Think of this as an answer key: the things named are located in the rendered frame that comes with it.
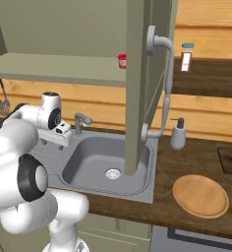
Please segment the olive cupboard door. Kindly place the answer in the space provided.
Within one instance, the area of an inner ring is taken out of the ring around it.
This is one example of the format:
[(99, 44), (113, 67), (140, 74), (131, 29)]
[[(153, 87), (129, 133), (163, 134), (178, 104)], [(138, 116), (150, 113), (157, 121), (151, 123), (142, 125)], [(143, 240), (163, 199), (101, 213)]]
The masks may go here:
[(151, 133), (160, 130), (169, 50), (156, 46), (146, 54), (149, 26), (155, 34), (172, 43), (179, 0), (127, 1), (127, 69), (126, 69), (126, 140), (125, 174), (136, 173), (145, 143), (141, 141), (143, 125)]

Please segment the olive base cupboard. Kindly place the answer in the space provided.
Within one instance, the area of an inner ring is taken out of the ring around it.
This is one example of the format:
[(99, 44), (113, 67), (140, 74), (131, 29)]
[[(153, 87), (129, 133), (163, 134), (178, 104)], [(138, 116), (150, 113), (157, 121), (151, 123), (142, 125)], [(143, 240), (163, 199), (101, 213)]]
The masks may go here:
[[(77, 231), (90, 252), (149, 252), (150, 224), (89, 214)], [(11, 234), (0, 223), (0, 252), (41, 252), (49, 241), (47, 227)]]

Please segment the grey sink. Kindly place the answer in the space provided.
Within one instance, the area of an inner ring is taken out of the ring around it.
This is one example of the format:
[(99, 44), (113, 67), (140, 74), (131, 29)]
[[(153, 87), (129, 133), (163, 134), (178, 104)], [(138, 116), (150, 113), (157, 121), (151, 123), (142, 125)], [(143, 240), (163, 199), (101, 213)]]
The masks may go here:
[(131, 201), (152, 203), (157, 141), (149, 139), (137, 171), (125, 174), (125, 137), (84, 131), (71, 145), (60, 148), (39, 142), (31, 151), (47, 169), (49, 186)]

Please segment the dark wooden wall shelf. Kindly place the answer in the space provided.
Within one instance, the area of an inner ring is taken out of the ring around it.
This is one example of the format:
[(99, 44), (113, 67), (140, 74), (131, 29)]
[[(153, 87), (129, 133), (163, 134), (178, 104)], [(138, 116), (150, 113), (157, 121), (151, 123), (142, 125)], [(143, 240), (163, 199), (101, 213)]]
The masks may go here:
[(174, 63), (173, 94), (232, 98), (232, 61), (193, 59), (189, 72)]

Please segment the dark wooden tray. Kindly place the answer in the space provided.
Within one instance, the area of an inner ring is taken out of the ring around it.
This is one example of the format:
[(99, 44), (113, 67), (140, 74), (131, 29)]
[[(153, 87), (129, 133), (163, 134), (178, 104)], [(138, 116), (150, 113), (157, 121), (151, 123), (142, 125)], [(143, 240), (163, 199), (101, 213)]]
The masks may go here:
[(217, 154), (224, 173), (232, 174), (232, 153), (231, 148), (218, 147)]

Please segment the round wooden cutting board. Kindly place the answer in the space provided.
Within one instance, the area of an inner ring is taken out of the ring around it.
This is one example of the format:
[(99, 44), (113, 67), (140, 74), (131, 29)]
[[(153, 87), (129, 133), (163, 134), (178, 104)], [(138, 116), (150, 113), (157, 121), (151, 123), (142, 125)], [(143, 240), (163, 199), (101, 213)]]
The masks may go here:
[(226, 191), (214, 180), (201, 175), (178, 178), (173, 184), (173, 196), (183, 210), (203, 219), (219, 218), (229, 208)]

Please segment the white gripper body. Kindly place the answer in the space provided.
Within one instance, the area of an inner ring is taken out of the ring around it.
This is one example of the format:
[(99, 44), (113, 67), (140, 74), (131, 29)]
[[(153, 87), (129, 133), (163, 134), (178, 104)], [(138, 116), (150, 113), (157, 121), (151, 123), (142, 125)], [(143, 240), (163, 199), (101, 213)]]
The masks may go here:
[(38, 136), (48, 142), (58, 144), (63, 147), (68, 147), (72, 140), (72, 132), (68, 131), (64, 134), (59, 134), (51, 130), (38, 130)]

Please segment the grey dishwasher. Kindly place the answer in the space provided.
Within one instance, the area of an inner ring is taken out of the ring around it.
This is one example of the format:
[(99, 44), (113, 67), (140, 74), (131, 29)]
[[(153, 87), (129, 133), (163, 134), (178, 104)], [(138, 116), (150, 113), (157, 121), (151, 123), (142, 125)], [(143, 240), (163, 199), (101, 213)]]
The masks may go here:
[(150, 252), (232, 252), (232, 239), (154, 225)]

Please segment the grey tap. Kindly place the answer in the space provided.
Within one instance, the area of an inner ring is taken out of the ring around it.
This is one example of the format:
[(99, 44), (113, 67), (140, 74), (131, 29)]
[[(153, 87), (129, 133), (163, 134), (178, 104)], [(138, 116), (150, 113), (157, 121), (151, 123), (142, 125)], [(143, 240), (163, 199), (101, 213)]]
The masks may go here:
[(75, 114), (75, 126), (76, 126), (76, 134), (81, 135), (82, 134), (82, 127), (90, 125), (92, 123), (92, 119), (81, 114), (76, 113)]

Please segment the grey hanging spatula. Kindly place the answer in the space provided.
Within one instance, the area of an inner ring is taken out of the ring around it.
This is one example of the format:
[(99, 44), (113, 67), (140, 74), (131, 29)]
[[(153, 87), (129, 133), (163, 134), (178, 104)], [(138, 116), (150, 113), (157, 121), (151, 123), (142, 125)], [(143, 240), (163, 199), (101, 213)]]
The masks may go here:
[(10, 101), (7, 99), (5, 87), (2, 80), (0, 80), (0, 86), (4, 95), (4, 100), (2, 101), (2, 105), (1, 105), (1, 114), (8, 115), (10, 112)]

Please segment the white bottle with blue lid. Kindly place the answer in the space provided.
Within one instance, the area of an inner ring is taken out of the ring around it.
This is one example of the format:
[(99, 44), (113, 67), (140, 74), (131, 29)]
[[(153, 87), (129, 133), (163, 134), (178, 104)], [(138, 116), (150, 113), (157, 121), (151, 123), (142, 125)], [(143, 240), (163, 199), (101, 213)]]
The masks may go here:
[(195, 45), (190, 42), (184, 42), (182, 44), (182, 53), (181, 53), (181, 71), (188, 72), (190, 70), (193, 49)]

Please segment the grey soap dispenser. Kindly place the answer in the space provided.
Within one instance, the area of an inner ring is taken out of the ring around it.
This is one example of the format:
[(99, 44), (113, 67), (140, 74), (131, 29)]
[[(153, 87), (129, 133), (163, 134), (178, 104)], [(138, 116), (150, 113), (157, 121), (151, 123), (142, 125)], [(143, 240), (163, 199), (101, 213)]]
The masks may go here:
[(170, 139), (170, 145), (174, 150), (182, 150), (186, 145), (186, 127), (185, 119), (180, 117), (177, 119), (176, 125), (173, 127)]

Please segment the olive wall cupboard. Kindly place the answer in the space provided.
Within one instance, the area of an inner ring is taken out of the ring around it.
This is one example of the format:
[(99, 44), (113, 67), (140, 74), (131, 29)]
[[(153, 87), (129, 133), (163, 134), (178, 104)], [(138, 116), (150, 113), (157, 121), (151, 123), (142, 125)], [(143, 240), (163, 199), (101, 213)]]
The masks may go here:
[(128, 0), (0, 0), (0, 78), (126, 86)]

